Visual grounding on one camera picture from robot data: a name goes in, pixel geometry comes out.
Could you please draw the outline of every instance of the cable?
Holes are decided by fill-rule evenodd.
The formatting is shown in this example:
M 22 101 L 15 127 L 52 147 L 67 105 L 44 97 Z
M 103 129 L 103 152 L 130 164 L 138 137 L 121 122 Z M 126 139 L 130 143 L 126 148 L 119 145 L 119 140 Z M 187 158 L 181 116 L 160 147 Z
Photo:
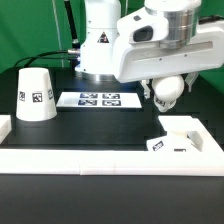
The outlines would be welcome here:
M 20 63 L 20 62 L 22 62 L 22 61 L 25 61 L 25 60 L 30 60 L 30 59 L 35 59 L 35 60 L 37 60 L 37 59 L 50 59 L 50 60 L 54 60 L 54 59 L 58 59 L 58 60 L 69 60 L 70 58 L 69 57 L 66 57 L 66 58 L 62 58 L 62 57 L 60 57 L 60 58 L 56 58 L 56 57 L 26 57 L 26 58 L 22 58 L 22 59 L 20 59 L 19 61 L 17 61 L 14 65 L 13 65 L 13 67 L 17 67 L 17 65 Z
M 212 23 L 220 20 L 224 20 L 224 17 L 219 15 L 204 16 L 199 19 L 199 24 L 202 25 L 205 23 Z
M 72 47 L 80 48 L 80 43 L 79 43 L 77 32 L 76 32 L 76 27 L 75 27 L 75 22 L 74 22 L 74 17 L 73 17 L 73 13 L 72 13 L 72 7 L 71 7 L 70 0 L 64 0 L 64 4 L 65 4 L 68 22 L 69 22 L 70 31 L 71 31 L 71 36 L 72 36 Z
M 41 58 L 41 57 L 44 57 L 44 56 L 48 56 L 48 55 L 54 55 L 54 54 L 66 54 L 68 53 L 67 50 L 59 50 L 59 51 L 50 51 L 50 52 L 46 52 L 46 53 L 42 53 L 42 54 L 38 54 L 37 56 L 35 57 L 32 57 L 25 65 L 24 65 L 24 68 L 27 68 L 29 67 L 29 65 L 31 63 L 33 63 L 36 59 L 38 58 Z

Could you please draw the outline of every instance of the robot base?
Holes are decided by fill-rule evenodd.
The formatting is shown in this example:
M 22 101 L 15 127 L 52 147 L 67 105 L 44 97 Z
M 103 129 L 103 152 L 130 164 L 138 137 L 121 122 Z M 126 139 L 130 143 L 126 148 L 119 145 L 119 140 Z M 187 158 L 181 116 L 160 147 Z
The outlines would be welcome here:
M 75 76 L 78 78 L 82 78 L 82 79 L 87 79 L 90 81 L 102 81 L 102 82 L 114 82 L 116 81 L 116 78 L 114 75 L 106 75 L 106 74 L 91 74 L 91 73 L 87 73 L 87 72 L 81 72 L 81 71 L 77 71 L 75 72 Z

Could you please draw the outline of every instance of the green wall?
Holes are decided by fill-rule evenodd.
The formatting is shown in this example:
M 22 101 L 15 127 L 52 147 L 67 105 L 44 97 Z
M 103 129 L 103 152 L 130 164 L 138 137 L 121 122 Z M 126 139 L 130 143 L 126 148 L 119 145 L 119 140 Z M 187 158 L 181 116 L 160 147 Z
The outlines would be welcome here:
M 223 0 L 202 0 L 201 15 L 224 15 Z M 126 0 L 121 0 L 122 15 Z M 71 47 L 71 36 L 63 0 L 55 0 L 62 49 Z M 143 6 L 144 0 L 129 0 L 129 13 Z M 71 0 L 78 37 L 85 40 L 84 0 Z M 0 72 L 24 57 L 59 49 L 52 0 L 10 0 L 0 3 Z M 61 66 L 61 61 L 38 60 L 34 65 Z M 224 93 L 224 68 L 201 75 Z

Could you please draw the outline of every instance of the upside-down cup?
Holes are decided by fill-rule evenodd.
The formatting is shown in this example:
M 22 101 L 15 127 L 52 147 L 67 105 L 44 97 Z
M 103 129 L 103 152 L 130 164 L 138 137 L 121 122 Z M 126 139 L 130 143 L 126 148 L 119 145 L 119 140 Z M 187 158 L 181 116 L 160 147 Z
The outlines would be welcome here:
M 44 121 L 56 115 L 48 69 L 20 69 L 16 117 L 24 121 Z

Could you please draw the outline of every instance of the white block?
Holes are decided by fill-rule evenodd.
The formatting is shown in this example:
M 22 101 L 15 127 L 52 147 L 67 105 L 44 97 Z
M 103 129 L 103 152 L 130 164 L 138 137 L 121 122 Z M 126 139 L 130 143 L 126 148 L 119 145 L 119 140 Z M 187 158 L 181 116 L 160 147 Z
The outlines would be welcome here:
M 12 130 L 10 115 L 0 115 L 0 144 Z
M 1 149 L 0 173 L 79 175 L 79 152 Z
M 187 132 L 197 129 L 197 123 L 191 116 L 159 116 L 159 121 L 167 132 Z

